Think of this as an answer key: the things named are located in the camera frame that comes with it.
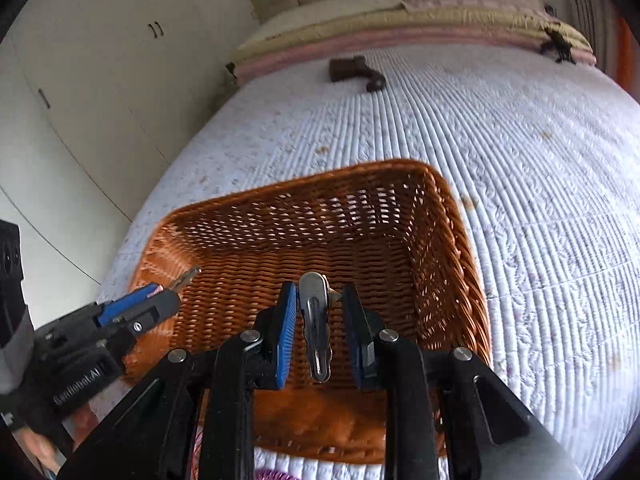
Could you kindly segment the person's left hand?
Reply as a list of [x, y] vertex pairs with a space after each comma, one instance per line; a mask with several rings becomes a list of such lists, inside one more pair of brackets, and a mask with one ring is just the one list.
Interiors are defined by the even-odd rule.
[[61, 430], [60, 434], [40, 434], [32, 428], [23, 427], [14, 437], [32, 463], [38, 465], [47, 478], [54, 478], [66, 461], [64, 451], [75, 451], [98, 423], [98, 416], [86, 404], [56, 427]]

